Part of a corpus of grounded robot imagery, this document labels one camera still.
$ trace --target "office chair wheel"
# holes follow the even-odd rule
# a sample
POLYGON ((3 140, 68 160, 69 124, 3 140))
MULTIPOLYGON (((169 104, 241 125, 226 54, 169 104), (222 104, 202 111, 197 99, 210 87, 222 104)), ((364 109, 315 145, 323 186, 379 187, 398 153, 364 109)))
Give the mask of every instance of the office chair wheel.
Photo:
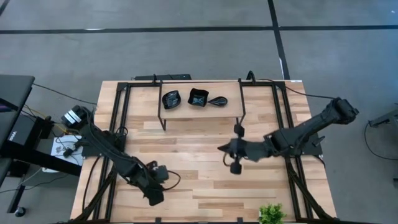
POLYGON ((24 207, 17 207, 17 210, 14 212, 16 217, 23 217, 26 213, 26 209, 24 207))

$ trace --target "black bowl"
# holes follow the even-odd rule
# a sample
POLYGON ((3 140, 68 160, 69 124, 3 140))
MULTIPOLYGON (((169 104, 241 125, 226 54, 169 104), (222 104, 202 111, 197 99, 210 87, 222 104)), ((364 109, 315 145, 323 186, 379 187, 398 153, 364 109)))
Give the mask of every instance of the black bowl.
POLYGON ((202 106, 205 107, 207 104, 207 96, 209 95, 209 92, 206 90, 198 90, 195 88, 192 88, 190 94, 189 94, 189 99, 188 103, 194 106, 202 106))
POLYGON ((170 91, 162 97, 162 102, 166 110, 175 108, 181 103, 181 96, 178 90, 170 91))

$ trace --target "small potted plant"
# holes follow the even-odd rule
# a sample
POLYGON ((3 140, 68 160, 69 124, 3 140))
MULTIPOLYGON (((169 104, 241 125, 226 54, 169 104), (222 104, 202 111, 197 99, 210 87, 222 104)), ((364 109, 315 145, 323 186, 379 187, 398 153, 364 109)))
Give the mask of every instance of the small potted plant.
POLYGON ((259 223, 260 224, 283 224, 282 218, 286 214, 281 211, 282 204, 277 205, 268 204, 268 206, 261 206, 259 209, 259 223))

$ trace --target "wooden table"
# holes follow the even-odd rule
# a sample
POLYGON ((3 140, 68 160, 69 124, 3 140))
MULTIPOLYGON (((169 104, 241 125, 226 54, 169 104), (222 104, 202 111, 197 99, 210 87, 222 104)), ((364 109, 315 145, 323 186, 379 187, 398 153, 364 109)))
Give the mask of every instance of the wooden table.
MULTIPOLYGON (((109 128, 116 85, 117 81, 106 81, 102 84, 95 115, 95 124, 101 129, 109 128)), ((286 81, 286 85, 304 92, 301 82, 286 81)), ((244 87, 243 92, 246 105, 244 138, 262 141, 263 135, 278 129, 271 88, 244 87)), ((295 125, 309 119, 311 114, 306 97, 289 90, 287 93, 295 125)), ((280 92, 279 98, 285 119, 280 92)), ((139 190, 118 177, 112 222, 154 222, 155 217, 162 217, 165 222, 234 222, 236 217, 253 222, 258 218, 258 208, 268 203, 282 203, 283 211, 287 214, 285 221, 294 220, 283 158, 272 157, 258 163, 242 160, 243 173, 230 174, 229 167, 223 165, 223 153, 217 147, 236 137, 233 133, 235 119, 180 119, 167 122, 165 132, 157 118, 158 99, 159 87, 132 88, 126 120, 129 130, 126 152, 134 154, 143 162, 157 160, 159 164, 165 164, 168 169, 182 176, 181 183, 164 193, 164 202, 150 207, 139 190)), ((84 161, 71 218, 81 213, 82 196, 94 160, 95 158, 88 158, 84 161)), ((312 156, 302 156, 302 160, 309 191, 327 213, 335 216, 323 165, 312 156)), ((99 161, 94 169, 86 203, 90 202, 97 191, 101 163, 99 161)), ((176 180, 171 175, 165 186, 173 185, 176 180)), ((104 217, 107 194, 103 198, 100 217, 104 217)), ((305 217, 299 190, 298 199, 302 217, 305 217)))

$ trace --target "black metal frame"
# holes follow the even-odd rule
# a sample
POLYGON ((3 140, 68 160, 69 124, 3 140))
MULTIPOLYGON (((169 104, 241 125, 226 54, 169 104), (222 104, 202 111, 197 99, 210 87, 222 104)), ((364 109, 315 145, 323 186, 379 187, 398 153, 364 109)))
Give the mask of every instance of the black metal frame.
MULTIPOLYGON (((278 91, 277 91, 277 89, 279 88, 281 90, 281 92, 282 92, 282 98, 283 98, 283 102, 284 102, 285 112, 286 112, 286 115, 287 115, 288 126, 290 128, 294 126, 292 113, 291 113, 290 105, 289 105, 289 99, 287 97, 287 92, 286 92, 286 87, 285 87, 285 82, 284 81, 258 82, 256 80, 254 74, 251 71, 249 72, 246 80, 250 80, 251 82, 242 82, 241 79, 238 79, 239 86, 240 86, 240 89, 241 89, 241 98, 242 98, 242 103, 243 104, 244 104, 243 87, 245 87, 245 86, 269 86, 269 87, 271 87, 272 95, 273 95, 273 99, 274 99, 274 104, 275 104, 276 115, 277 115, 277 122, 278 122, 279 128, 284 128, 284 122, 283 122, 283 118, 282 118, 282 112, 281 112, 281 108, 280 108, 278 91)), ((154 75, 153 81, 152 82, 148 82, 148 83, 118 83, 118 87, 117 87, 116 95, 115 95, 115 100, 114 100, 112 117, 111 117, 111 124, 109 126, 109 130, 110 131, 114 131, 114 127, 115 127, 115 124, 116 124, 116 117, 117 117, 117 113, 118 113, 118 105, 119 105, 120 98, 121 98, 121 93, 122 93, 123 90, 126 93, 125 93, 125 96, 124 96, 123 112, 122 112, 121 119, 120 119, 120 127, 123 127, 126 124, 127 110, 128 110, 128 106, 129 106, 129 98, 130 98, 130 94, 131 94, 131 88, 133 88, 133 87, 155 87, 155 86, 158 86, 159 87, 159 102, 160 102, 161 94, 162 94, 162 83, 163 83, 162 81, 156 80, 156 76, 155 75, 154 75)), ((167 82, 167 83, 192 83, 192 82, 167 82)), ((244 106, 243 106, 243 110, 244 110, 244 115, 246 115, 246 109, 245 109, 244 106)), ((160 106, 158 106, 158 118, 161 120, 161 118, 159 116, 159 111, 160 111, 160 106)), ((298 176, 299 176, 303 186, 307 187, 307 185, 305 183, 305 175, 304 175, 304 171, 303 171, 303 165, 302 165, 301 158, 300 158, 300 156, 297 156, 297 157, 294 157, 293 159, 295 160, 296 165, 297 165, 298 176)), ((286 166, 288 166, 291 163, 292 163, 291 159, 285 158, 286 166)), ((104 179, 106 177, 106 174, 107 174, 107 171, 108 171, 108 165, 109 165, 109 160, 107 158, 105 158, 104 162, 103 162, 102 169, 101 169, 101 177, 100 177, 100 182, 99 182, 99 186, 98 186, 99 188, 102 186, 103 181, 104 181, 104 179)), ((303 220, 303 218, 301 217, 300 205, 299 205, 299 200, 298 200, 298 197, 297 197, 297 191, 296 191, 296 188, 295 188, 295 183, 294 183, 294 181, 292 180, 292 178, 289 175, 288 175, 288 180, 289 180, 290 194, 291 194, 291 198, 292 198, 295 219, 296 219, 296 221, 303 220)), ((107 201, 107 204, 106 204, 105 219, 109 219, 109 220, 111 218, 111 211, 112 211, 114 191, 115 191, 115 183, 116 183, 116 179, 114 179, 112 181, 111 186, 109 187, 108 201, 107 201)), ((99 218, 100 206, 101 206, 100 204, 101 203, 99 203, 97 205, 97 207, 95 208, 95 210, 94 210, 93 219, 98 219, 99 218)), ((306 199, 304 199, 304 204, 305 204, 305 211, 306 211, 307 218, 313 219, 311 206, 307 202, 306 199)))

